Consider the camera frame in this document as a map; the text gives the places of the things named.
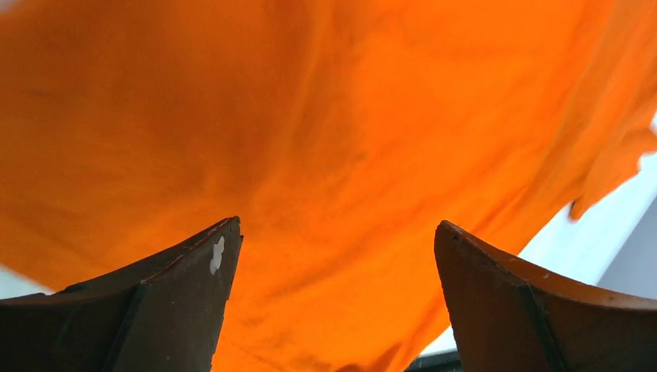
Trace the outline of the orange t shirt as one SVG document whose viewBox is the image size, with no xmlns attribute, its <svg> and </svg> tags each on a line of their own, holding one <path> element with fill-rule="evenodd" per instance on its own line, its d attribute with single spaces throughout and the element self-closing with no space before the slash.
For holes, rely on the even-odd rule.
<svg viewBox="0 0 657 372">
<path fill-rule="evenodd" d="M 656 149 L 654 1 L 16 1 L 1 262 L 50 288 L 225 217 L 216 371 L 401 371 L 442 220 L 512 253 Z"/>
</svg>

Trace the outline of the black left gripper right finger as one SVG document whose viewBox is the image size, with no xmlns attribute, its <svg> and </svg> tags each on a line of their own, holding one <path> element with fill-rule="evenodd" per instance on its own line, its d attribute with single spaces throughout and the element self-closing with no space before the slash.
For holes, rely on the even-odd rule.
<svg viewBox="0 0 657 372">
<path fill-rule="evenodd" d="M 654 371 L 656 302 L 564 277 L 451 222 L 435 261 L 466 371 Z"/>
</svg>

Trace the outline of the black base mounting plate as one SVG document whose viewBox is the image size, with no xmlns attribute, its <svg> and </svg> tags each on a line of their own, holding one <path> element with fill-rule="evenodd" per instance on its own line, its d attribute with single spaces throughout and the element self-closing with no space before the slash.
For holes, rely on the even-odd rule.
<svg viewBox="0 0 657 372">
<path fill-rule="evenodd" d="M 459 353 L 451 350 L 419 356 L 405 372 L 463 372 L 463 365 Z"/>
</svg>

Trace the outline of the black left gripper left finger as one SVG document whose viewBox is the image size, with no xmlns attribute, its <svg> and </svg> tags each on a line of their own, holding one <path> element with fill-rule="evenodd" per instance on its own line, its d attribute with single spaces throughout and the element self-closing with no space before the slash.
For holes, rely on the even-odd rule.
<svg viewBox="0 0 657 372">
<path fill-rule="evenodd" d="M 1 302 L 3 371 L 209 371 L 243 242 L 238 217 L 54 294 Z"/>
</svg>

